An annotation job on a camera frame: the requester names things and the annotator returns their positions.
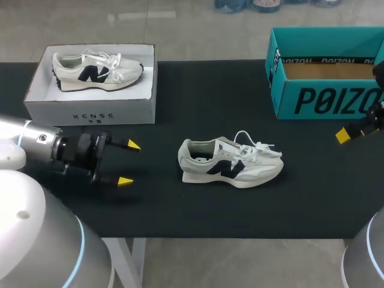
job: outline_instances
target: table leg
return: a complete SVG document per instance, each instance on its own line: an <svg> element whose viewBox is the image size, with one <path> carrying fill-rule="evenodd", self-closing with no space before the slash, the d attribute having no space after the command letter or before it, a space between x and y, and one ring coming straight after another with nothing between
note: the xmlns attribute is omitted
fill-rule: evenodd
<svg viewBox="0 0 384 288"><path fill-rule="evenodd" d="M125 238L103 238L124 288L142 288L136 265Z"/></svg>
<svg viewBox="0 0 384 288"><path fill-rule="evenodd" d="M146 238L133 238L132 258L141 282L143 282L145 247Z"/></svg>

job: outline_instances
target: shoebox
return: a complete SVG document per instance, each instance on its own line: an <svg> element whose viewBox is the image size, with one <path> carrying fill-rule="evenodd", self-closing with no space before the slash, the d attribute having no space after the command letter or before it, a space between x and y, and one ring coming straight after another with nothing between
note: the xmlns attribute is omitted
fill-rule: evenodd
<svg viewBox="0 0 384 288"><path fill-rule="evenodd" d="M276 27L265 62L278 119L358 119L383 91L384 27Z"/></svg>
<svg viewBox="0 0 384 288"><path fill-rule="evenodd" d="M121 57L144 66L141 78L132 86L107 92L87 89L62 92L52 72L52 56L79 55L86 49L121 53ZM24 104L32 119L41 124L118 125L153 124L156 107L157 61L150 44L92 44L48 46L36 69Z"/></svg>

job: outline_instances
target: shoe sole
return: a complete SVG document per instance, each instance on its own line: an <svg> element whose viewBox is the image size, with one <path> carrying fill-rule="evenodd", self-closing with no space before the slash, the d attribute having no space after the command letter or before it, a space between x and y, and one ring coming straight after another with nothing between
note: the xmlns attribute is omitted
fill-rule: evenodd
<svg viewBox="0 0 384 288"><path fill-rule="evenodd" d="M125 88L128 88L134 85L143 75L144 68L142 73L137 79L127 81L124 83L119 83L119 84L104 84L104 83L97 83L97 82L64 82L57 77L54 69L52 69L52 72L53 72L53 75L56 77L57 86L62 92L75 92L75 91L84 91L89 89L100 89L106 92L113 92L113 91L123 90Z"/></svg>
<svg viewBox="0 0 384 288"><path fill-rule="evenodd" d="M210 182L215 182L215 181L223 181L223 182L226 182L228 184L231 184L232 186L235 186L236 188L243 189L243 188L251 188L251 187L255 187L255 186L264 184L264 183L274 179L280 173L280 171L278 171L277 173L268 175L266 177L262 177L256 181L253 181L253 182L244 182L244 181L234 180L234 179L230 179L228 177L224 177L221 175L208 175L208 174L204 175L204 174L195 174L195 173L184 172L182 174L182 181L184 183L197 183L197 184L210 183Z"/></svg>

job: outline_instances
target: teal shoebox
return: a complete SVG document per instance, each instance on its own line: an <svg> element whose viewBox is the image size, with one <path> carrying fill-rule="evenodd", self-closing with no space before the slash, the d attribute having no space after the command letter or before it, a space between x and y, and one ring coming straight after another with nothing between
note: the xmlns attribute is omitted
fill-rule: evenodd
<svg viewBox="0 0 384 288"><path fill-rule="evenodd" d="M383 91L384 27L277 27L265 63L278 119L359 119Z"/></svg>

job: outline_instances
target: white shoebox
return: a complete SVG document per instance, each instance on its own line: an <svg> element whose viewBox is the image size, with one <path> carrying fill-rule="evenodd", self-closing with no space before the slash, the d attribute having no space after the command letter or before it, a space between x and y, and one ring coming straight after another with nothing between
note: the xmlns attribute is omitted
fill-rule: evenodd
<svg viewBox="0 0 384 288"><path fill-rule="evenodd" d="M52 56L79 55L86 49L121 53L144 66L141 78L130 87L106 92L88 89L62 92L52 72ZM33 76L24 104L37 123L68 125L153 124L155 122L157 60L151 44L90 44L48 46Z"/></svg>

